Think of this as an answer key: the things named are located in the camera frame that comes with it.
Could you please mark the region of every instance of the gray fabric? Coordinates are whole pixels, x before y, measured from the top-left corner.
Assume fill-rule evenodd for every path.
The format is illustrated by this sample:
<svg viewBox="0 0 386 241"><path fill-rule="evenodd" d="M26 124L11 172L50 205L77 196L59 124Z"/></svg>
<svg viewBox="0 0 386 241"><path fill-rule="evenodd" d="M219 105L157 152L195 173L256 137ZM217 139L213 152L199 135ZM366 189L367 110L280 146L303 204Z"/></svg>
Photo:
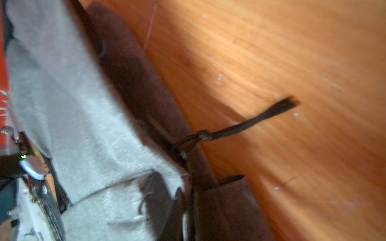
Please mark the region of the gray fabric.
<svg viewBox="0 0 386 241"><path fill-rule="evenodd" d="M98 36L107 43L102 67L132 112L148 119L170 141L192 134L182 111L125 22L98 2L90 4L87 12ZM186 154L193 184L203 190L215 187L217 180L200 146Z"/></svg>
<svg viewBox="0 0 386 241"><path fill-rule="evenodd" d="M122 107L64 2L13 0L6 10L16 38L7 50L14 108L73 204L63 215L69 240L154 240L148 219L128 225L151 216L148 204L132 216L144 198L135 180L160 173L173 197L187 190L186 172Z"/></svg>

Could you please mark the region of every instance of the pocket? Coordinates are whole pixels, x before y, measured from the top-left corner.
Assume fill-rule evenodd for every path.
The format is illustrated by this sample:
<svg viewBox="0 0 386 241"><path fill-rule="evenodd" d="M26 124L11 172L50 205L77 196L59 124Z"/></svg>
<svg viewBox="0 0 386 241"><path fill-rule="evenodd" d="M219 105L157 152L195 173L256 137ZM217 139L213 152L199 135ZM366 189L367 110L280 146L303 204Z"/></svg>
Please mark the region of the pocket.
<svg viewBox="0 0 386 241"><path fill-rule="evenodd" d="M247 178L235 175L219 184L196 192L199 240L274 240Z"/></svg>
<svg viewBox="0 0 386 241"><path fill-rule="evenodd" d="M172 198L162 176L147 172L81 200L63 215L67 240L156 240Z"/></svg>

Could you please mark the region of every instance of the metal grommet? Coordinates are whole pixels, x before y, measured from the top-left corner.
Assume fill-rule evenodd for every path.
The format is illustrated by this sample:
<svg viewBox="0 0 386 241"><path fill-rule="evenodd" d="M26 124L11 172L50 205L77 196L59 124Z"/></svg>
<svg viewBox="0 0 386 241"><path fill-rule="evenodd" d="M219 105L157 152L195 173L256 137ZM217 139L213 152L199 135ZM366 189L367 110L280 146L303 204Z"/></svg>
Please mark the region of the metal grommet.
<svg viewBox="0 0 386 241"><path fill-rule="evenodd" d="M137 119L137 122L138 122L138 124L139 124L140 126L142 126L142 129L145 131L145 133L146 133L147 135L150 135L150 134L149 134L149 127L148 127L148 125L147 125L143 120L141 120L141 119Z"/></svg>
<svg viewBox="0 0 386 241"><path fill-rule="evenodd" d="M183 150L180 150L180 149L179 149L179 155L181 156L181 158L182 158L184 161L188 161L188 156L187 156L186 152L184 152Z"/></svg>
<svg viewBox="0 0 386 241"><path fill-rule="evenodd" d="M0 129L0 133L6 134L6 135L13 135L14 129L10 126L5 126Z"/></svg>
<svg viewBox="0 0 386 241"><path fill-rule="evenodd" d="M107 52L107 40L103 39L102 40L102 50L100 51L99 58L101 59L101 58L105 57L106 52Z"/></svg>

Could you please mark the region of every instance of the black strap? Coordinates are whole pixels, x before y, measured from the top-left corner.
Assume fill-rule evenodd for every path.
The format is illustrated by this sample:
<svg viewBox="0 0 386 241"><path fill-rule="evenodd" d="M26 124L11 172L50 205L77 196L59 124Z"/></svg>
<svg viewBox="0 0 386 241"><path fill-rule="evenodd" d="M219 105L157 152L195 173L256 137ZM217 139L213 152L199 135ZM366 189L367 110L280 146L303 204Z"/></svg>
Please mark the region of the black strap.
<svg viewBox="0 0 386 241"><path fill-rule="evenodd" d="M47 164L48 169L50 170L50 173L52 175L52 178L54 179L54 186L55 186L55 193L56 193L56 201L58 204L59 212L63 214L68 207L71 205L70 199L67 196L66 191L62 187L62 185L59 182L58 176L56 175L56 171L54 166L52 165L52 160L43 156L44 162Z"/></svg>
<svg viewBox="0 0 386 241"><path fill-rule="evenodd" d="M195 144L197 144L200 141L205 142L211 142L220 138L229 137L231 135L238 134L242 131L245 131L246 129L256 125L257 123L266 120L268 118L274 117L276 115L279 115L281 113L284 113L298 105L297 101L294 101L292 97L288 97L285 99L282 99L281 101L277 102L273 106L269 107L266 111L259 114L253 119L244 121L240 124L230 126L228 128L215 131L215 132L209 132L207 130L200 130L196 134L188 135L187 137L183 138L182 140L178 141L175 144L175 148L177 150L180 150L181 147L191 142L191 144L184 148L184 150L189 151Z"/></svg>

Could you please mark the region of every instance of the hardwood floor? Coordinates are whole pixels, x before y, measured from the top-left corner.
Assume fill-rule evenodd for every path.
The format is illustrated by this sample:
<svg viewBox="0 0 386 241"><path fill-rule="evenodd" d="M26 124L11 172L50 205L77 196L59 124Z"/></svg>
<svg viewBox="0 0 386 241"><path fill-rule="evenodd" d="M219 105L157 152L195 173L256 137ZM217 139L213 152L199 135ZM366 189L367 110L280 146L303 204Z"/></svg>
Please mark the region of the hardwood floor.
<svg viewBox="0 0 386 241"><path fill-rule="evenodd" d="M155 0L99 1L145 43ZM154 14L146 52L194 130L301 102L202 144L219 178L248 176L277 240L386 240L385 1L159 0Z"/></svg>

